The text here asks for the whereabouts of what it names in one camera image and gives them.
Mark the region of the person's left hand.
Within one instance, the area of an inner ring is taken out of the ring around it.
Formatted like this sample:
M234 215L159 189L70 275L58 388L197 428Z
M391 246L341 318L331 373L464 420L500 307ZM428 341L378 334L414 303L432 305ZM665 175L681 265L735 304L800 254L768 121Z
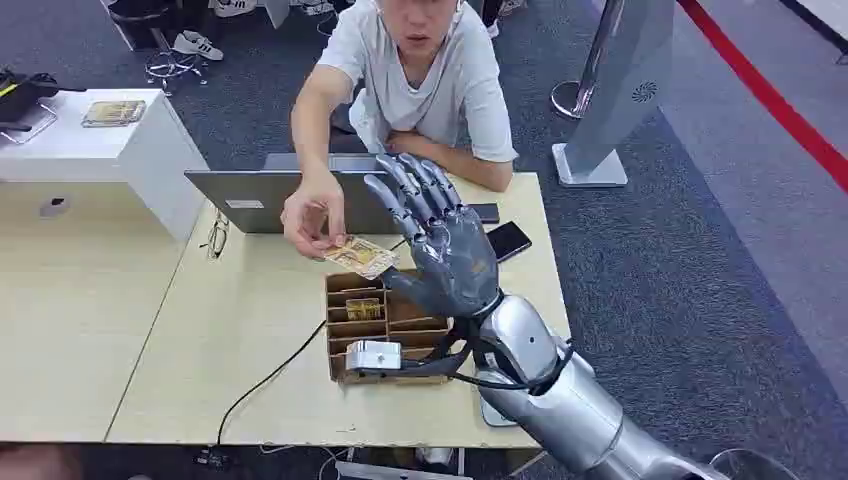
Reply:
M422 152L429 146L430 141L415 131L397 131L389 132L384 145L387 152L393 154L409 153L413 155L421 155Z

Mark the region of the person's right hand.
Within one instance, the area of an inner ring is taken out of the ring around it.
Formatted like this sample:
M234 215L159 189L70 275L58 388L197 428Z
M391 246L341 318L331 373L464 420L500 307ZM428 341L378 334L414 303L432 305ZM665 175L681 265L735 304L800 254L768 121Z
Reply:
M286 198L280 216L284 237L304 257L323 260L347 240L344 194L329 171L308 172Z

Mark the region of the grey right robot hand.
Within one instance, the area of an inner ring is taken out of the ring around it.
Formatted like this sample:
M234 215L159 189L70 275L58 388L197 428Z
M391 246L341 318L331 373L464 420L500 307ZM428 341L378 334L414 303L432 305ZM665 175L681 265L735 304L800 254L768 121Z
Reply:
M500 297L499 271L479 215L463 202L444 170L403 153L377 163L397 184L391 190L367 174L364 182L383 203L409 246L416 273L390 267L380 275L389 289L434 315L475 317Z

